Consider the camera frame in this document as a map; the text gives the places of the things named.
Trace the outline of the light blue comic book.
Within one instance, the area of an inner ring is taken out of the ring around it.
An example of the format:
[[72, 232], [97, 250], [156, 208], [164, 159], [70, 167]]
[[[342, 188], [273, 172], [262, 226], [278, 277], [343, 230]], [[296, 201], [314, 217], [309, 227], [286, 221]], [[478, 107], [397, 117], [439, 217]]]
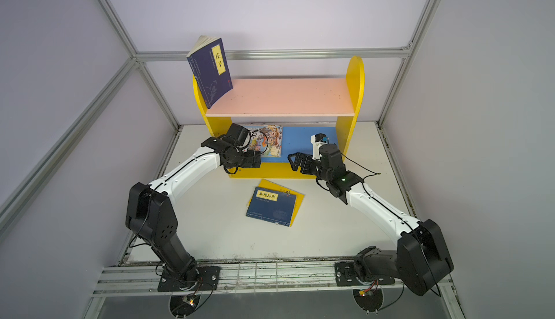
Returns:
[[248, 149], [260, 151], [261, 157], [278, 158], [282, 153], [283, 126], [263, 125], [247, 127], [251, 138]]

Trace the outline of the yellow cartoon book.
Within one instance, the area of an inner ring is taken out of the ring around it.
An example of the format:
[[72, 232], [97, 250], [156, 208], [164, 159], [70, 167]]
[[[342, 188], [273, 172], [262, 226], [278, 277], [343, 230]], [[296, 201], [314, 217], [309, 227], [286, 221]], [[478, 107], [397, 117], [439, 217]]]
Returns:
[[302, 205], [302, 202], [304, 200], [304, 194], [301, 194], [301, 193], [298, 193], [298, 192], [296, 192], [294, 190], [291, 190], [289, 188], [280, 186], [279, 184], [270, 182], [266, 179], [262, 179], [257, 187], [276, 190], [276, 191], [283, 192], [283, 193], [292, 193], [293, 195], [296, 196], [296, 206], [295, 206], [295, 209], [294, 209], [294, 212], [293, 212], [293, 219], [292, 219], [292, 222], [291, 222], [291, 226], [292, 226], [295, 219], [296, 219], [297, 213], [299, 213], [299, 209]]

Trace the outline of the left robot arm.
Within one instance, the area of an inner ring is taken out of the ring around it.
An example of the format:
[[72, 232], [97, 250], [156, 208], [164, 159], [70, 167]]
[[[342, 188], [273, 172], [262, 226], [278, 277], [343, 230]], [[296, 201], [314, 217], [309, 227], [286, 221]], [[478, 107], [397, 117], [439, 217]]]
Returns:
[[151, 247], [166, 267], [168, 278], [191, 289], [197, 283], [197, 263], [176, 235], [178, 219], [173, 205], [213, 170], [226, 172], [261, 167], [261, 152], [248, 149], [251, 131], [231, 124], [227, 133], [209, 137], [182, 164], [148, 184], [129, 191], [125, 226]]

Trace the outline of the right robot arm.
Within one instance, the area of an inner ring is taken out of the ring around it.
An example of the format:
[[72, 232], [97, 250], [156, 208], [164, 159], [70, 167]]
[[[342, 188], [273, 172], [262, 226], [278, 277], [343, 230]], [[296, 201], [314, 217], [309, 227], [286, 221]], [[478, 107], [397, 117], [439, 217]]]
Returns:
[[396, 245], [394, 251], [375, 246], [354, 257], [354, 270], [362, 282], [377, 277], [401, 280], [412, 293], [422, 296], [454, 270], [439, 225], [420, 221], [376, 194], [356, 173], [347, 170], [335, 144], [323, 144], [319, 157], [294, 153], [288, 156], [293, 171], [322, 180], [332, 196], [368, 217]]

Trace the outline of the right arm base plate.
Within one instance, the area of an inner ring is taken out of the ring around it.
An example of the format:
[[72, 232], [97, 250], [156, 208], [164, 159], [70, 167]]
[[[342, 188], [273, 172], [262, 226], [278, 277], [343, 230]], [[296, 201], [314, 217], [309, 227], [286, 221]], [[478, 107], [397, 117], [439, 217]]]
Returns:
[[392, 277], [379, 276], [358, 276], [353, 261], [339, 261], [334, 264], [335, 281], [338, 287], [370, 287], [377, 282], [377, 285], [393, 285], [395, 279]]

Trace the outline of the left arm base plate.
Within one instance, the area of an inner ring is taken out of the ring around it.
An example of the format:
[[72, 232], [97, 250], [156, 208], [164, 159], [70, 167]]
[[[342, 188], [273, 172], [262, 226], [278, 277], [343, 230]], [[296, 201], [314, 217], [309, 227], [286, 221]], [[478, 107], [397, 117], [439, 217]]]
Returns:
[[192, 277], [185, 276], [179, 278], [173, 276], [166, 269], [162, 268], [158, 292], [187, 292], [187, 291], [210, 291], [217, 290], [220, 280], [221, 267], [219, 266], [198, 266], [192, 273]]

